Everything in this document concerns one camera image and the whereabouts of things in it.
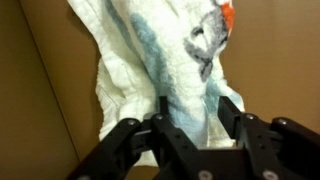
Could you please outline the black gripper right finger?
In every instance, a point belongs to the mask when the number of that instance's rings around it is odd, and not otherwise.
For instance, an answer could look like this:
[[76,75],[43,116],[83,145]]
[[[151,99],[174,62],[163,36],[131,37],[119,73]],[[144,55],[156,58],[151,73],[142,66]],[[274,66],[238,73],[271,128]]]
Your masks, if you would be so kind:
[[266,123],[221,96],[218,117],[236,146],[245,150],[253,174],[265,180],[320,180],[320,135],[285,117]]

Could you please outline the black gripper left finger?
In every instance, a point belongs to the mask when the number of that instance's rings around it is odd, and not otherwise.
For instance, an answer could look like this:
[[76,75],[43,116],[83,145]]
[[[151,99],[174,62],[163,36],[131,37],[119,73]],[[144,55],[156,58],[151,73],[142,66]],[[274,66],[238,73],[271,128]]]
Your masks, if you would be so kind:
[[70,173],[67,180],[124,180],[132,167],[151,152],[160,172],[154,180],[197,180],[197,148],[186,134],[173,126],[166,96],[159,97],[159,111],[140,122],[124,118]]

